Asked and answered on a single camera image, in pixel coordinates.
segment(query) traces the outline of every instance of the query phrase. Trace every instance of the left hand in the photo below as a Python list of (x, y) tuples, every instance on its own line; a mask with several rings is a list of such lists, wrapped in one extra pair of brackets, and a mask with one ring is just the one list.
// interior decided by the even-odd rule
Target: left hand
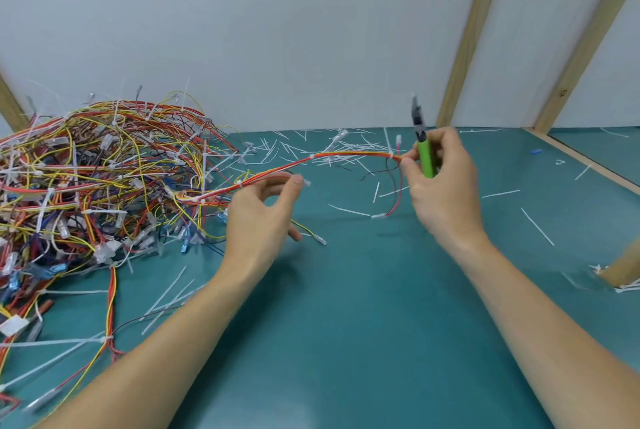
[[(280, 253), (287, 234), (300, 242), (302, 235), (291, 223), (291, 214), (302, 187), (300, 174), (281, 171), (236, 192), (228, 206), (225, 253), (225, 260), (231, 260), (228, 265), (241, 270), (234, 274), (258, 282)], [(279, 196), (274, 206), (264, 204), (270, 196)]]

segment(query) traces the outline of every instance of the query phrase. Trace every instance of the teal table mat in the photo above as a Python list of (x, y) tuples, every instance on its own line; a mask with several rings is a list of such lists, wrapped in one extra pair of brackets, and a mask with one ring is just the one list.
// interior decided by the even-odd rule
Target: teal table mat
[(553, 128), (549, 135), (640, 185), (640, 127)]
[[(234, 164), (238, 171), (224, 173), (285, 164), (295, 158), (281, 142), (303, 157), (301, 150), (323, 150), (336, 133), (299, 132), (243, 134), (254, 144), (277, 141), (280, 150), (272, 153), (272, 162)], [(401, 134), (403, 148), (413, 142), (410, 128), (388, 133), (392, 144)], [(640, 291), (615, 293), (589, 267), (610, 263), (640, 232), (640, 197), (594, 171), (576, 181), (583, 164), (523, 130), (462, 130), (461, 137), (479, 169), (481, 196), (519, 190), (482, 199), (493, 242), (591, 335), (640, 369)], [(365, 141), (386, 145), (381, 129), (346, 138), (353, 144)], [(542, 152), (530, 154), (536, 149)], [(260, 152), (247, 161), (264, 156)], [(385, 169), (385, 160), (362, 158), (361, 163), (307, 163), (295, 169), (312, 183), (296, 204), (294, 219), (327, 245), (309, 237), (286, 242), (197, 377), (172, 428), (551, 428), (475, 290), (420, 226), (408, 190), (384, 220), (329, 206), (376, 214), (393, 205), (393, 194), (380, 196), (394, 190), (389, 173), (365, 170)], [(397, 171), (393, 174), (398, 187)], [(183, 266), (186, 271), (167, 300), (191, 280), (190, 289), (204, 284), (220, 264), (221, 256), (202, 246), (184, 255), (179, 250), (179, 243), (172, 243), (162, 257), (136, 259), (133, 272), (126, 265), (118, 271), (116, 324), (143, 314)], [(107, 271), (97, 271), (72, 276), (56, 288), (107, 285)], [(104, 329), (105, 312), (105, 295), (60, 296), (40, 339), (92, 336)], [(123, 328), (116, 346), (132, 349), (145, 338), (146, 325)], [(3, 381), (66, 348), (12, 350)], [(14, 385), (11, 393), (28, 403), (97, 350), (97, 344), (84, 346)], [(108, 364), (103, 355), (88, 380)], [(3, 427), (34, 422), (35, 417), (16, 411)]]

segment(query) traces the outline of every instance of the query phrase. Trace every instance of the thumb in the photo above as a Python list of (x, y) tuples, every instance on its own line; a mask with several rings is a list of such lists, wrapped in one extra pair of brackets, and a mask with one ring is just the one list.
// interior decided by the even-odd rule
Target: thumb
[(282, 192), (280, 193), (280, 197), (274, 205), (283, 215), (291, 217), (291, 213), (293, 213), (293, 203), (295, 203), (300, 196), (302, 185), (302, 174), (294, 174), (285, 183), (284, 188), (282, 188)]
[(424, 179), (424, 175), (422, 171), (420, 171), (420, 167), (415, 164), (415, 161), (409, 157), (403, 158), (400, 161), (400, 167), (402, 168), (402, 172), (406, 177), (406, 180), (409, 182), (409, 186), (414, 186), (418, 184), (418, 182)]

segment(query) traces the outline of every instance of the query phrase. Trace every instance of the right hand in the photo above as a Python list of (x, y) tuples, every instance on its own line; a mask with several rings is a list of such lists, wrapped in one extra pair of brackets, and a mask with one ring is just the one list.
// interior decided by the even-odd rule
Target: right hand
[(413, 208), (424, 227), (442, 247), (453, 249), (486, 240), (477, 170), (452, 127), (430, 130), (427, 134), (434, 156), (442, 161), (440, 173), (429, 179), (416, 164), (417, 145), (403, 155), (400, 163), (409, 182)]

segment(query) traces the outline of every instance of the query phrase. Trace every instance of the wooden post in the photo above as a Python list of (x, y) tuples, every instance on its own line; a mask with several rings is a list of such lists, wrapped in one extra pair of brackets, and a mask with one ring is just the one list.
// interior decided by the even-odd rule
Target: wooden post
[(438, 127), (451, 124), (460, 93), (462, 92), (462, 86), (465, 84), (471, 60), (473, 60), (480, 35), (482, 34), (484, 22), (489, 14), (489, 8), (491, 8), (491, 2), (492, 0), (474, 0), (471, 5), (465, 31), (460, 39), (456, 59), (453, 61), (453, 67), (449, 74), (449, 83), (447, 83), (447, 89), (440, 105), (440, 112), (438, 112), (438, 119), (436, 120)]
[(640, 237), (625, 249), (616, 262), (600, 271), (600, 277), (619, 288), (640, 279)]
[(29, 126), (29, 120), (24, 111), (15, 101), (15, 97), (9, 87), (0, 76), (0, 113), (13, 132), (25, 129)]
[(591, 58), (596, 53), (604, 36), (616, 19), (618, 12), (626, 0), (600, 0), (598, 7), (584, 30), (580, 41), (573, 50), (569, 62), (564, 67), (556, 86), (551, 91), (547, 103), (542, 107), (534, 129), (536, 132), (548, 133), (560, 115), (564, 104), (580, 81)]

